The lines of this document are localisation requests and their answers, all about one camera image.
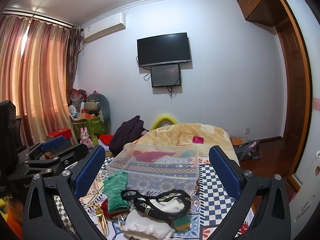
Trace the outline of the green knitted cloth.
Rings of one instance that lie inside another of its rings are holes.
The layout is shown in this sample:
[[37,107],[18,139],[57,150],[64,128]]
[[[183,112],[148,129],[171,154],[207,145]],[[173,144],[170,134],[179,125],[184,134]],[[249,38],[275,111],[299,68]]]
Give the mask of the green knitted cloth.
[[128,211],[131,206],[123,200],[121,192],[126,189],[128,184],[128,173],[116,171],[104,181],[103,193],[107,196],[107,213],[119,213]]

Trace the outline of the black patterned strap bag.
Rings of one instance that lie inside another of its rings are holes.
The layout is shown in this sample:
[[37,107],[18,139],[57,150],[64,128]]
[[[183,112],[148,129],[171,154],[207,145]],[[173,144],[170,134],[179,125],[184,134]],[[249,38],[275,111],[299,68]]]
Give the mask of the black patterned strap bag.
[[158,220],[176,220],[187,215],[191,208],[191,196],[183,190],[173,189],[156,196],[147,196],[137,190],[121,191],[123,200],[132,200],[141,213]]

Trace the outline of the yellow green sponge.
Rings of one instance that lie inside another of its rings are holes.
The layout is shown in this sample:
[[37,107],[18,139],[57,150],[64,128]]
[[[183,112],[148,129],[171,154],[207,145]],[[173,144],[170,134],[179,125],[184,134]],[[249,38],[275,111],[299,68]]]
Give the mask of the yellow green sponge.
[[185,231],[189,229],[191,220],[189,215],[184,215],[172,220],[171,223],[176,231]]

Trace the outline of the red gift box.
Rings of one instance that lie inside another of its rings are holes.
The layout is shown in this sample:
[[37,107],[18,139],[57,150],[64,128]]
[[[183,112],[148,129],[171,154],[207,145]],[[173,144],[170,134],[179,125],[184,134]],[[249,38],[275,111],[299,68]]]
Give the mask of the red gift box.
[[72,131],[70,128],[62,128],[59,129],[57,131],[53,131],[51,133],[47,134],[47,139],[51,140],[57,137],[63,136],[66,140],[71,139],[72,135]]

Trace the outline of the pink rabbit figurine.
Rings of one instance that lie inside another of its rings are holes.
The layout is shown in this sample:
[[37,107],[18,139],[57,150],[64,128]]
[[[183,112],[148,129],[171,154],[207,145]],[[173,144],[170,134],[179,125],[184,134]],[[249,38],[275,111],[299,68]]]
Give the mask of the pink rabbit figurine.
[[88,147],[89,150],[93,149],[93,142],[89,137],[87,128],[80,128],[80,142]]

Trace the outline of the grey pink bag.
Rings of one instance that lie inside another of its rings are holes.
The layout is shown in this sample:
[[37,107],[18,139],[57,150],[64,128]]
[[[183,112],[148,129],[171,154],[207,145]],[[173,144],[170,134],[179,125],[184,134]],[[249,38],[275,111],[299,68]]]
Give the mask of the grey pink bag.
[[245,160],[258,160],[262,158],[262,153],[259,146],[260,141],[246,141],[241,145],[234,146],[235,154],[239,162]]

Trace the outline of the green cardboard box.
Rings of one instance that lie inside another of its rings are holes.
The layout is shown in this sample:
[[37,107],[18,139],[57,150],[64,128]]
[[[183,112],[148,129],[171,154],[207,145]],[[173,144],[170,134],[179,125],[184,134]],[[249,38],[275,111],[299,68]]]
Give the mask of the green cardboard box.
[[72,121],[75,136],[77,139],[80,140],[80,128],[87,128],[87,133],[89,136],[100,136],[101,134],[108,133],[107,124],[101,122],[99,117],[95,117],[89,120],[82,119],[82,120],[74,120]]

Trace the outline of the dark purple garment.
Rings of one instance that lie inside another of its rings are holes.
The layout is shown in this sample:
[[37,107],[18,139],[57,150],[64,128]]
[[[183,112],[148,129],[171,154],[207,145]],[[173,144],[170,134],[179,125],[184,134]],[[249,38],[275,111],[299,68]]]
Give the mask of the dark purple garment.
[[134,142],[146,133],[148,130],[144,128],[144,121],[137,115],[129,121],[123,122],[116,130],[110,141],[109,150],[114,156],[117,156],[127,143]]

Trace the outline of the beige floral blanket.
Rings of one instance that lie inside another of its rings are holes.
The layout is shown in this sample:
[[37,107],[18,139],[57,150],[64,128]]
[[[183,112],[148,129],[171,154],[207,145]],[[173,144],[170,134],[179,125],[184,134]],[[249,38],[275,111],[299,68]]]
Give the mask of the beige floral blanket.
[[209,164],[209,150],[218,145],[223,152],[239,163],[229,134],[220,127],[201,123],[174,124],[149,131],[134,144],[165,146],[197,146],[200,164]]

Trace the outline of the clear plastic storage box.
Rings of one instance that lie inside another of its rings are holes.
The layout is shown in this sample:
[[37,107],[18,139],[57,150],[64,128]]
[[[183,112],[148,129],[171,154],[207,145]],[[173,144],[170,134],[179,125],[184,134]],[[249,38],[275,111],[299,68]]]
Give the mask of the clear plastic storage box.
[[128,144],[106,165],[108,175],[125,171],[127,187],[142,194],[173,189],[194,195],[199,178],[197,146]]

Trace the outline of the pink striped curtain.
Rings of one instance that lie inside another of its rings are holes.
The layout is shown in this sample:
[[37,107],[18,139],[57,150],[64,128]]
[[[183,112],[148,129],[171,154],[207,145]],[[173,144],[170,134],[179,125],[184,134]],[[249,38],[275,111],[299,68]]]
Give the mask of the pink striped curtain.
[[16,106],[25,145],[72,128],[68,105],[80,41],[75,27],[1,15],[1,100]]

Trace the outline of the white air conditioner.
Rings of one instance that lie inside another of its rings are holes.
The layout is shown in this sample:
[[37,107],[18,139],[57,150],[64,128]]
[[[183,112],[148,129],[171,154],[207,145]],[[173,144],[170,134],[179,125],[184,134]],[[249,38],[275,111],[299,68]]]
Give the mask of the white air conditioner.
[[108,16],[84,28],[84,41],[90,43],[107,35],[126,29],[122,12]]

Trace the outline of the wooden overhead cabinet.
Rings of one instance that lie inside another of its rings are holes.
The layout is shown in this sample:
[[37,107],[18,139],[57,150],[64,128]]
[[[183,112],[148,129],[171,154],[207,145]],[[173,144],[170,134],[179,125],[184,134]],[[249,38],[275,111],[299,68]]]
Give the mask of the wooden overhead cabinet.
[[245,20],[274,27],[287,18],[280,0],[238,0]]

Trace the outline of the small wall monitor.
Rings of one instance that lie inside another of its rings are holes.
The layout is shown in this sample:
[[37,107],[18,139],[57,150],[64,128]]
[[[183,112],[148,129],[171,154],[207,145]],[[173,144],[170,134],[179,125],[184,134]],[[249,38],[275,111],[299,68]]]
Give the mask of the small wall monitor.
[[178,64],[153,66],[150,70],[152,88],[181,85],[181,70]]

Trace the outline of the black wall television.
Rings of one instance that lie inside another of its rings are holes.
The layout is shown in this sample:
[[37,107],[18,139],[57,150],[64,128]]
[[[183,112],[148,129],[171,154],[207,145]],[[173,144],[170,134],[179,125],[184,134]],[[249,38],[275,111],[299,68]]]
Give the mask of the black wall television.
[[175,33],[137,40],[139,67],[191,61],[187,33]]

